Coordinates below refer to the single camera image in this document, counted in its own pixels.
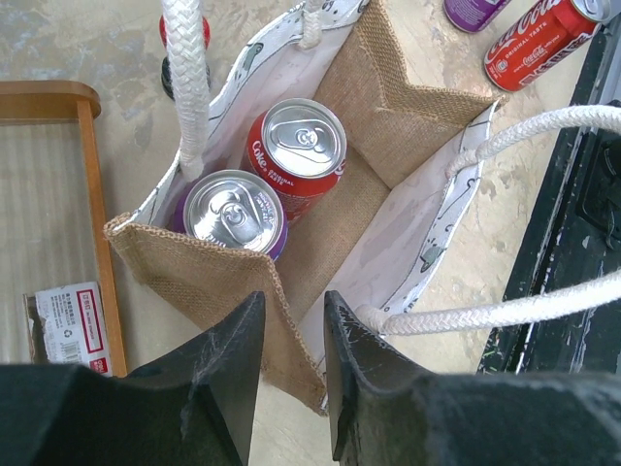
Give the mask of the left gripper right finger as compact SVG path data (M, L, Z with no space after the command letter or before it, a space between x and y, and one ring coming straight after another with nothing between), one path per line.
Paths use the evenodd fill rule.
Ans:
M333 458L342 465L616 465L620 380L605 373L447 375L324 296Z

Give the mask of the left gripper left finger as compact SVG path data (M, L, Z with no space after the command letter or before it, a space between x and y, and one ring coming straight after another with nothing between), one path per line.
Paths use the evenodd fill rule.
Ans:
M245 465L265 296L124 378L77 364L1 369L5 465Z

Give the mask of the canvas jute tote bag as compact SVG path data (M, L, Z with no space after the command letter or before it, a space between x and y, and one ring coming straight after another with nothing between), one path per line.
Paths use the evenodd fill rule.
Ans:
M264 26L240 51L218 93L206 75L202 7L166 1L163 18L180 122L180 145L159 184L134 212L105 227L140 283L209 329L249 293L266 297L264 379L320 416L328 413L324 295L381 316L380 331L416 334L541 320L538 301L419 313L474 199L483 163L539 133L601 122L614 111L566 108L492 134L500 99L409 82L406 61L379 1L304 1ZM185 188L221 170L243 170L251 124L276 103L306 98L342 123L341 179L288 224L278 259L229 249L169 228Z

